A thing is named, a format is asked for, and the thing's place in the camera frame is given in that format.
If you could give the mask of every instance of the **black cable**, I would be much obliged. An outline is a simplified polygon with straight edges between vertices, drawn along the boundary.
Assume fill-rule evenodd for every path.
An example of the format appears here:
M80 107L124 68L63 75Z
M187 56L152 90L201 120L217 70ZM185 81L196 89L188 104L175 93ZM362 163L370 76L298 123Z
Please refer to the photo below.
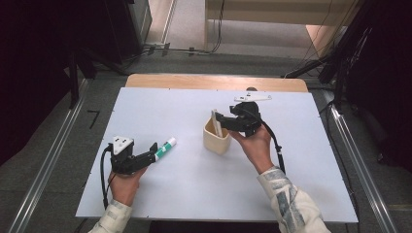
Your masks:
M330 101L329 103L327 103L327 105L326 105L322 110L320 110L319 113L321 114L324 110L326 110L325 116L326 116L326 133L327 133L327 137L329 138L330 141L332 141L332 144L333 144L333 146L334 146L334 148L335 148L335 150L336 150L336 153L337 153L337 155L338 155L338 157L339 157L339 160L340 160L340 162L341 162L341 164L342 164L342 167L343 167L343 170L344 170L344 172L345 172L346 178L347 178L347 180L348 180L348 186L349 186L349 189L350 189L350 191L351 191L350 195L353 197L354 206L355 206L355 213L357 214L357 217L358 217L358 223L357 223L357 225L358 225L358 233L361 233L361 224L360 224L360 222L361 222L361 216L360 216L360 210L359 210L358 200L357 200L357 197L356 197L355 192L354 192L354 190L353 190L352 182L351 182L351 180L350 180L348 170L347 170L347 168L346 168L346 166L345 166L345 163L343 162L342 155L340 154L339 149L338 149L338 147L337 147L337 145L336 145L336 142L334 141L334 139L333 139L333 137L332 137L332 134L331 134L331 131L330 131L329 113L331 112L332 104L333 104L333 100Z
M76 228L74 233L80 233L80 231L82 230L83 226L85 225L87 221L88 221L88 218L83 219L83 221L79 224L79 226Z
M218 41L216 42L215 46L213 47L212 50L182 50L182 49L164 49L164 48L155 48L154 51L157 50L172 50L172 51L183 51L183 52L187 52L187 53L194 53L194 52L198 52L198 54L212 54L215 51L218 50L219 46L221 45L222 42L222 21L223 21L223 12L224 12L224 0L222 1L222 5L221 5L221 13L219 15L219 22L218 22Z
M322 70L319 71L319 67L316 67L315 69L316 69L316 71L318 71L318 75L320 75L322 73Z
M306 57L306 55L308 54L309 50L312 48L313 42L315 42L316 39L318 38L319 31L320 31L321 28L324 26L324 23L325 23L327 17L329 16L329 14L330 14L330 7L331 7L331 5L332 5L332 2L333 2L333 0L330 0L329 6L328 6L328 8L327 8L327 14L326 14L324 20L322 21L321 26L318 28L318 31L316 32L315 39L313 39L313 41L311 42L311 44L310 44L308 50L306 51L305 55L303 56L302 60L301 60L294 68L299 67L300 64L302 64L302 62L305 60L305 57Z
M107 187L106 187L106 193L109 191L110 183L112 183L112 181L113 181L113 179L115 178L116 175L117 175L117 173L115 173L115 174L112 176L112 178L109 180L109 183L107 184Z
M342 21L340 22L338 28L341 28L341 27L342 27L343 23L344 23L345 20L346 20L346 17L349 15L349 12L350 12L350 10L352 9L352 7L354 6L355 2L356 2L356 0L354 0L354 1L352 2L352 4L351 4L351 6L349 7L348 11L346 12L345 16L343 17ZM304 62L304 61L309 60L309 58L311 58L313 55L315 55L316 53L318 53L320 50L323 50L324 48L326 48L327 46L329 46L330 43L334 43L334 41L342 34L342 32L343 32L343 31L341 30L337 35L335 35L335 36L333 37L332 40L330 40L328 43L326 43L326 45L324 45L323 47L321 47L320 49L318 49L318 50L316 50L314 53L312 53L307 59L305 59L305 56L306 56L306 55L305 55L305 56L303 57L302 61L299 62L299 64L301 64L301 63ZM297 69L294 69L294 70L288 72L284 77L286 78L288 74L290 74L290 73L292 73L292 72L294 72L294 71L296 71L296 70L298 70L298 69L300 69L300 68L297 68Z
M278 141L276 140L276 136L275 133L273 132L273 130L269 127L269 125L267 125L266 122L264 122L260 117L254 115L253 113L249 112L248 110L245 109L241 109L241 111L249 114L250 116L252 116L254 119L256 119L257 121L259 121L261 124L264 125L264 127L266 128L267 132L270 134L270 136L273 139L273 143L275 144L275 149L276 149L276 153L278 154L278 160L279 160L279 167L281 168L281 170L286 174L286 170L285 170L285 163L283 160L283 155L282 155L282 147L279 146Z
M218 23L218 41L215 44L215 47L210 51L213 53L218 50L219 46L221 45L222 41L222 20L223 20L223 12L224 12L224 0L222 1L221 6L221 14L219 15L219 23Z
M104 209L106 210L107 206L109 205L109 201L107 200L107 191L105 189L105 181L104 181L104 156L106 154L106 152L111 151L112 150L112 145L110 144L107 148L105 148L103 150L101 159L100 159L100 179L101 179L101 183L102 183L102 192L103 192L103 205L104 205Z
M307 65L309 64L309 62L311 62L311 61L310 61L310 60L309 60L309 61L306 61L305 66L307 66ZM315 76L309 74L309 71L306 72L306 75L308 75L308 76L310 76L310 77L315 77Z
M131 61L129 61L126 65L124 65L124 66L122 66L122 67L120 67L120 68L123 69L123 70L128 69L128 68L136 61L137 58L139 58L139 57L141 57L141 56L143 56L143 55L146 55L146 54L148 54L148 51L147 51L147 50L143 50L140 54L137 54L137 55L134 55L134 56L131 56L131 57L127 58L127 59L124 60L124 61L129 61L129 60L131 60ZM101 68L98 68L98 67L96 67L96 70L97 70L97 71L112 71L111 69L101 69Z
M320 89L320 90L334 91L334 89L333 89L333 88L330 88L330 87L319 87L319 86L310 87L310 86L308 86L308 90L312 90L312 89Z

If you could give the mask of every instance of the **cup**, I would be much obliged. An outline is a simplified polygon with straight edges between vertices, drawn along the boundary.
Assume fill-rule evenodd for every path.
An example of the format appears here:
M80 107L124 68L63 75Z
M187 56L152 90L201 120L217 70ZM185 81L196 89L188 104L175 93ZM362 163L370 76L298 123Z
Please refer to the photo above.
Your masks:
M203 128L203 145L207 150L218 155L224 154L230 146L231 136L227 129L222 128L223 137L216 135L215 127L213 126L212 118L209 118Z

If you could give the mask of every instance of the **white sleeve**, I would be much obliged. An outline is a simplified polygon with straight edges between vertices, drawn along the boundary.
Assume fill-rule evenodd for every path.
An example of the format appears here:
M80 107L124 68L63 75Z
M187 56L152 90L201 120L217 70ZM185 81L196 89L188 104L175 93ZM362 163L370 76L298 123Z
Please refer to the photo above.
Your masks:
M257 179L270 198L282 233L329 232L312 198L294 186L278 167L270 168Z
M112 200L106 212L88 233L121 233L130 219L131 207Z

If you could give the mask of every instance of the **white tabletop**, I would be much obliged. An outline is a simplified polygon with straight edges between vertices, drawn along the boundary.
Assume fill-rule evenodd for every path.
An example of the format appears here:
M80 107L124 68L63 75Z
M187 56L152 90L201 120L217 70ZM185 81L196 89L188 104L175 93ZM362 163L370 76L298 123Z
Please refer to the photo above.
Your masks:
M224 155L203 147L202 130L211 110L234 117L229 106L247 91L122 88L96 154L76 216L104 213L100 156L114 136L135 140L133 154L170 137L177 145L152 164L141 179L133 217L205 221L273 221L275 216L237 142ZM310 93L256 92L261 117L282 146L287 176L318 204L326 222L357 222L324 126ZM272 145L272 159L277 155ZM105 177L110 172L105 159Z

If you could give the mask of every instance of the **metal frame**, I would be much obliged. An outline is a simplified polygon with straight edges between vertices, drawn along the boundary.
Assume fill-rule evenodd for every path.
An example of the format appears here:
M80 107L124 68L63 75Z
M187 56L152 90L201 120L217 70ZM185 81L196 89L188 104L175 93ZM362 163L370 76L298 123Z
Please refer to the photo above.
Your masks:
M46 183L49 180L50 175L54 165L60 156L61 150L64 147L64 144L67 140L67 137L70 134L70 131L73 127L74 122L79 114L80 109L85 101L86 91L88 89L88 81L83 80L80 86L80 99L73 109L69 110L66 118L64 119L63 124L60 127L60 130L57 133L57 136L54 139L51 149L43 162L42 167L40 168L36 178L33 183L28 188L23 201L20 204L15 220L13 221L9 233L15 232L24 232L28 221L30 220L37 203L40 200L40 197L45 189Z
M333 100L333 94L324 91L324 97L327 102ZM339 130L340 136L342 137L343 143L348 150L349 156L351 157L352 163L354 164L355 170L360 178L360 183L366 193L369 204L376 215L376 219L382 229L382 232L395 233L398 232L394 221L388 211L388 208L381 196L381 193L376 186L366 164L363 161L360 151L354 141L354 138L349 131L346 124L345 117L340 115L338 111L332 107L332 115L336 126Z
M163 44L166 43L166 38L169 33L170 24L172 23L172 17L175 13L176 4L177 4L177 0L173 0L170 6L169 14L167 15L166 25L164 25L163 34L161 36L161 43Z

